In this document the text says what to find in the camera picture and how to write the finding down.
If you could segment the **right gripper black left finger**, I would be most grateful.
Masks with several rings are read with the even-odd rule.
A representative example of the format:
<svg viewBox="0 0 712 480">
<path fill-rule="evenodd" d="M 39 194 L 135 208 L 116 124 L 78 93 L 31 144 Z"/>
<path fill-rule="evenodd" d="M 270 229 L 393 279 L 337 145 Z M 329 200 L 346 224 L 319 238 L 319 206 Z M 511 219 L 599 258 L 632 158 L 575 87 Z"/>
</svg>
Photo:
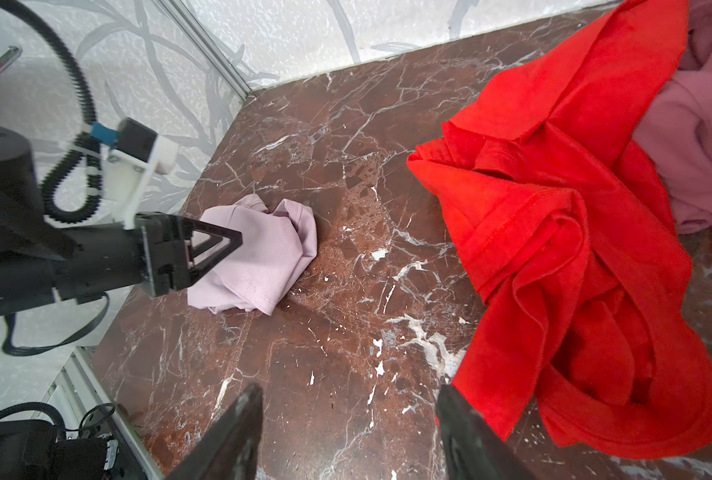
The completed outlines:
<svg viewBox="0 0 712 480">
<path fill-rule="evenodd" d="M 166 479 L 255 479 L 262 430 L 263 390 L 252 383 Z"/>
</svg>

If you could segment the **pale lilac cloth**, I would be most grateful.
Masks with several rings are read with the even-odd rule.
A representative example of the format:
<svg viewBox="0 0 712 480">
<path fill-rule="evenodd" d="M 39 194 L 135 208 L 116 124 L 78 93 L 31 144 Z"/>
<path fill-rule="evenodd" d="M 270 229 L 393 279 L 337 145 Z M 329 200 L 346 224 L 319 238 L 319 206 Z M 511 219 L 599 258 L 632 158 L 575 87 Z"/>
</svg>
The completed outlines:
<svg viewBox="0 0 712 480">
<path fill-rule="evenodd" d="M 240 232 L 242 245 L 187 289 L 187 303 L 197 309 L 270 315 L 317 255 L 314 213 L 293 200 L 269 211 L 249 194 L 207 209 L 200 220 Z"/>
</svg>

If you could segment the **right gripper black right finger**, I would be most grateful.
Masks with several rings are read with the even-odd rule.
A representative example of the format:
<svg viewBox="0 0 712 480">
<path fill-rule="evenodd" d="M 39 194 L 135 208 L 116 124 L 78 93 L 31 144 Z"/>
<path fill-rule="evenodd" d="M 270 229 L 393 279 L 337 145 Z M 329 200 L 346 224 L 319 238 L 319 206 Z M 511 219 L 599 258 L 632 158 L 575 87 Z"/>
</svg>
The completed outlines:
<svg viewBox="0 0 712 480">
<path fill-rule="evenodd" d="M 454 386 L 441 387 L 435 413 L 449 479 L 536 479 Z"/>
</svg>

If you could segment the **red cloth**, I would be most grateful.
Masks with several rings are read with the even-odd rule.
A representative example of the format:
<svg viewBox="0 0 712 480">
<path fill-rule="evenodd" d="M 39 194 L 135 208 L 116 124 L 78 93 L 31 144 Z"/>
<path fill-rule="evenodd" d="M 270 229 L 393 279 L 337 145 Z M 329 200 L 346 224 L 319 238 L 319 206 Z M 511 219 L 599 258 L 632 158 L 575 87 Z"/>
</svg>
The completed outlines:
<svg viewBox="0 0 712 480">
<path fill-rule="evenodd" d="M 633 133 L 684 52 L 684 1 L 626 1 L 497 74 L 409 156 L 486 310 L 453 386 L 507 439 L 530 402 L 559 446 L 627 459 L 712 443 L 692 274 Z"/>
</svg>

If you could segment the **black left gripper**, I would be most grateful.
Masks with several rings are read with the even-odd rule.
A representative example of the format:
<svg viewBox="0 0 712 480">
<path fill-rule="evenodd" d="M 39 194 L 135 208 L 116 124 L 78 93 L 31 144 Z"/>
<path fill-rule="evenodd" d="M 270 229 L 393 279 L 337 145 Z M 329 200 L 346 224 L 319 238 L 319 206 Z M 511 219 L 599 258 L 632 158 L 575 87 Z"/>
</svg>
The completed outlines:
<svg viewBox="0 0 712 480">
<path fill-rule="evenodd" d="M 77 249 L 53 264 L 54 288 L 80 302 L 134 285 L 151 297 L 191 287 L 243 244 L 240 231 L 162 213 L 139 213 L 130 229 L 112 223 L 65 232 Z"/>
</svg>

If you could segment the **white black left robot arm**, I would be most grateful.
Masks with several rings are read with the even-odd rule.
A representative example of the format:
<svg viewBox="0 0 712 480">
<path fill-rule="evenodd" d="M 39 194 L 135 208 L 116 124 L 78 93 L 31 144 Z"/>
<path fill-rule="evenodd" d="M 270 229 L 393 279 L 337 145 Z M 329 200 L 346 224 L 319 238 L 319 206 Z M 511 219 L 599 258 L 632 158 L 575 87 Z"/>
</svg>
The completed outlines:
<svg viewBox="0 0 712 480">
<path fill-rule="evenodd" d="M 184 290 L 242 243 L 236 230 L 162 213 L 136 213 L 129 227 L 52 226 L 30 142 L 0 127 L 0 317 L 134 285 L 152 297 Z"/>
</svg>

